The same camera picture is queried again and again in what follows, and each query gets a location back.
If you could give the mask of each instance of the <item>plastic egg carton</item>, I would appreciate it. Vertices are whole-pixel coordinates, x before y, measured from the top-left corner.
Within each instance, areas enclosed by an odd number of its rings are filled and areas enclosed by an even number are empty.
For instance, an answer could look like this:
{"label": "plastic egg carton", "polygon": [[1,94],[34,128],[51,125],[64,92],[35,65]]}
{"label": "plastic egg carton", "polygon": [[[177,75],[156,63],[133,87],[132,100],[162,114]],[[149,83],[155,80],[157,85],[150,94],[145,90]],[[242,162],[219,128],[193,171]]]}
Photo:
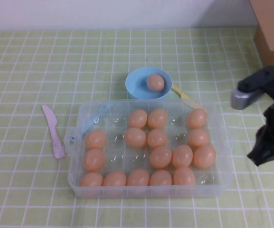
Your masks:
{"label": "plastic egg carton", "polygon": [[[208,170],[200,170],[190,165],[196,177],[195,186],[80,187],[79,182],[86,174],[83,158],[86,153],[85,136],[88,132],[97,129],[106,132],[105,163],[100,170],[103,177],[112,171],[119,170],[124,171],[128,176],[137,168],[145,168],[151,175],[155,172],[149,163],[152,149],[132,148],[124,139],[124,134],[129,128],[127,122],[130,114],[140,108],[148,114],[156,108],[163,108],[168,114],[168,122],[164,128],[168,134],[167,146],[174,150],[181,144],[188,144],[187,137],[190,130],[186,127],[186,119],[193,110],[182,99],[109,100],[87,102],[81,105],[68,175],[69,184],[76,196],[82,198],[215,197],[223,194],[232,180],[228,157],[231,141],[228,139],[226,127],[218,121],[216,105],[210,102],[202,102],[201,105],[208,113],[204,128],[209,132],[210,145],[215,148],[217,158],[215,164]],[[171,174],[174,172],[171,166],[166,170]]]}

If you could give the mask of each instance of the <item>pink butter knife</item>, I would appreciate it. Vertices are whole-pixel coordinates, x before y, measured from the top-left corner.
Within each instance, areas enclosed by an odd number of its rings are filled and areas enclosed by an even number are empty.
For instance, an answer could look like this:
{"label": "pink butter knife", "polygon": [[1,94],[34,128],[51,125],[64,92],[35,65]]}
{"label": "pink butter knife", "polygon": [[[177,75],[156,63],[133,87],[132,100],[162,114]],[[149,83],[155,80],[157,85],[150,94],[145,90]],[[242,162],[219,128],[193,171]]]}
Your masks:
{"label": "pink butter knife", "polygon": [[49,126],[50,134],[51,134],[51,141],[52,141],[52,148],[55,158],[60,159],[65,156],[65,152],[62,146],[62,143],[57,135],[56,125],[57,125],[57,118],[53,111],[47,106],[43,105],[42,109],[47,119],[47,123]]}

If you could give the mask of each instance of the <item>cardboard box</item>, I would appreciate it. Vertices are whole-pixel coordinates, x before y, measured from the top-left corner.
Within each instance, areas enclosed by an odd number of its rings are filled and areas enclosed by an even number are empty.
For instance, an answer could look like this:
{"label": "cardboard box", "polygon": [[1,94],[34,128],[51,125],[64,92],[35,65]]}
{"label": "cardboard box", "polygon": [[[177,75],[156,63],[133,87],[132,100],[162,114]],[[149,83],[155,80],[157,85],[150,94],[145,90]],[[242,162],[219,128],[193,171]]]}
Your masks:
{"label": "cardboard box", "polygon": [[274,65],[274,0],[250,0],[258,20],[254,36],[264,66]]}

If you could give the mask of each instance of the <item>egg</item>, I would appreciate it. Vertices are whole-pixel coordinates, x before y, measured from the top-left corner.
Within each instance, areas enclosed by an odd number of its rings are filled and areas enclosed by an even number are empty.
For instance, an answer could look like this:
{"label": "egg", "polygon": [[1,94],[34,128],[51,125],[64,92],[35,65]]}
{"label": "egg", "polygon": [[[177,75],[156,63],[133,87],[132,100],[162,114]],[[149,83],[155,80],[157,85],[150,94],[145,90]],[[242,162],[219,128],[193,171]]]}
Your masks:
{"label": "egg", "polygon": [[172,184],[171,175],[166,170],[158,170],[156,171],[150,179],[150,185],[164,185],[170,186]]}
{"label": "egg", "polygon": [[106,134],[101,130],[91,131],[85,138],[85,145],[88,149],[101,149],[106,145]]}
{"label": "egg", "polygon": [[210,145],[202,146],[194,152],[193,163],[199,169],[208,169],[216,161],[216,151]]}
{"label": "egg", "polygon": [[171,161],[171,150],[165,146],[157,147],[150,154],[150,164],[156,169],[163,169]]}
{"label": "egg", "polygon": [[146,145],[146,134],[140,128],[129,128],[126,131],[124,138],[127,144],[133,148],[142,148]]}
{"label": "egg", "polygon": [[178,146],[173,153],[172,163],[175,168],[188,167],[193,159],[193,151],[187,145]]}
{"label": "egg", "polygon": [[164,79],[160,75],[153,74],[148,76],[146,83],[148,88],[154,92],[160,92],[164,89]]}
{"label": "egg", "polygon": [[167,134],[163,129],[153,129],[147,136],[147,144],[151,148],[164,146],[167,143]]}
{"label": "egg", "polygon": [[148,126],[152,129],[163,128],[167,123],[167,113],[162,108],[153,110],[148,116]]}
{"label": "egg", "polygon": [[209,134],[206,130],[197,128],[190,131],[188,141],[189,144],[194,147],[204,146],[209,142]]}
{"label": "egg", "polygon": [[196,129],[203,127],[207,121],[207,112],[202,108],[196,108],[187,117],[187,127]]}
{"label": "egg", "polygon": [[146,169],[135,169],[127,178],[127,186],[147,186],[150,182],[150,175]]}
{"label": "egg", "polygon": [[196,178],[189,167],[177,168],[174,172],[174,185],[195,185]]}
{"label": "egg", "polygon": [[126,175],[123,171],[113,171],[104,178],[103,186],[120,187],[126,186]]}
{"label": "egg", "polygon": [[100,187],[103,183],[103,177],[97,172],[87,173],[79,183],[81,187]]}
{"label": "egg", "polygon": [[143,128],[146,125],[146,123],[147,113],[142,109],[134,111],[128,119],[129,127]]}
{"label": "egg", "polygon": [[84,156],[83,167],[87,171],[97,171],[104,165],[104,153],[100,149],[90,149]]}

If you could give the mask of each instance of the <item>blue clip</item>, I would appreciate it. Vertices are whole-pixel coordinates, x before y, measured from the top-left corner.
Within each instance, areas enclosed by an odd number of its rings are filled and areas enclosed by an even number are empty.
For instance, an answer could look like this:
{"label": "blue clip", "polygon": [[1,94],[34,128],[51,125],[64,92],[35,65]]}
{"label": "blue clip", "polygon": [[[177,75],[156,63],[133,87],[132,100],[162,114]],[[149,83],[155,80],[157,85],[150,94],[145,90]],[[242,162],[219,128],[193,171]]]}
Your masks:
{"label": "blue clip", "polygon": [[70,142],[73,143],[75,141],[75,137],[74,136],[70,136]]}
{"label": "blue clip", "polygon": [[83,126],[83,129],[82,129],[82,138],[85,137],[86,135],[86,132],[88,131],[89,128],[91,128],[94,123],[96,121],[98,121],[98,119],[104,114],[106,113],[114,104],[114,101],[113,100],[109,100],[107,102],[105,102],[104,104],[102,104],[100,107],[99,107],[99,113],[92,117],[84,126]]}

